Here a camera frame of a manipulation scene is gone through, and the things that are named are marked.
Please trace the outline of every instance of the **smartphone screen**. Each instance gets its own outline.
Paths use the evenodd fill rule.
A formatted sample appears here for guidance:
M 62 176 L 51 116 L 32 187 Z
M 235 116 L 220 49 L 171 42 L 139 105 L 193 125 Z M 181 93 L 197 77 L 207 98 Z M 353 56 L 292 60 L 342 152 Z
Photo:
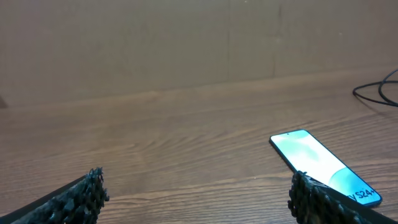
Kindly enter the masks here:
M 271 136 L 270 143 L 294 171 L 307 172 L 317 181 L 367 206 L 381 196 L 306 130 Z

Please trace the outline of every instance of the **wood grain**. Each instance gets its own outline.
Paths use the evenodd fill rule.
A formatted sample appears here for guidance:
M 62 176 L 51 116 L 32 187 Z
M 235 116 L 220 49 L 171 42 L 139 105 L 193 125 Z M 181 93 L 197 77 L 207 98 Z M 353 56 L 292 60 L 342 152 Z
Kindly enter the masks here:
M 100 223 L 294 223 L 271 134 L 304 128 L 398 220 L 398 113 L 353 87 L 393 67 L 0 110 L 0 213 L 104 167 Z M 377 97 L 376 89 L 362 93 Z M 396 86 L 386 94 L 398 100 Z

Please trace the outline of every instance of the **teal graphic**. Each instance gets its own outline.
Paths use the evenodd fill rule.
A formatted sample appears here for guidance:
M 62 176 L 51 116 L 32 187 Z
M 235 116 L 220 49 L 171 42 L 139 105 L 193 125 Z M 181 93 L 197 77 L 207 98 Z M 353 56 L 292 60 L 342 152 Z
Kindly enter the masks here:
M 380 201 L 380 195 L 306 130 L 279 134 L 271 141 L 296 170 L 366 205 Z

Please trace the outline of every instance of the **wooden table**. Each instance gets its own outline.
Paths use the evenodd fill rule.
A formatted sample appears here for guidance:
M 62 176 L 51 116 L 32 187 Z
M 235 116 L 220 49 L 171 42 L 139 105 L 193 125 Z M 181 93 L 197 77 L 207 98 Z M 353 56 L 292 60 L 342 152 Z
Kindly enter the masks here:
M 0 110 L 0 213 L 103 167 L 99 223 L 295 223 L 292 172 L 268 143 L 303 128 L 398 220 L 398 110 L 353 87 L 393 68 L 305 74 Z M 376 88 L 361 91 L 377 97 Z M 398 88 L 386 86 L 398 100 Z

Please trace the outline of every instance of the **beige wall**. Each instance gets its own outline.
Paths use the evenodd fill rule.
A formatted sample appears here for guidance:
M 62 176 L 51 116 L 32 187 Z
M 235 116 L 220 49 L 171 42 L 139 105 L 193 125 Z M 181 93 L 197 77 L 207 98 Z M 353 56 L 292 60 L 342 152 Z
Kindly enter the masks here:
M 396 0 L 0 1 L 2 107 L 398 63 Z

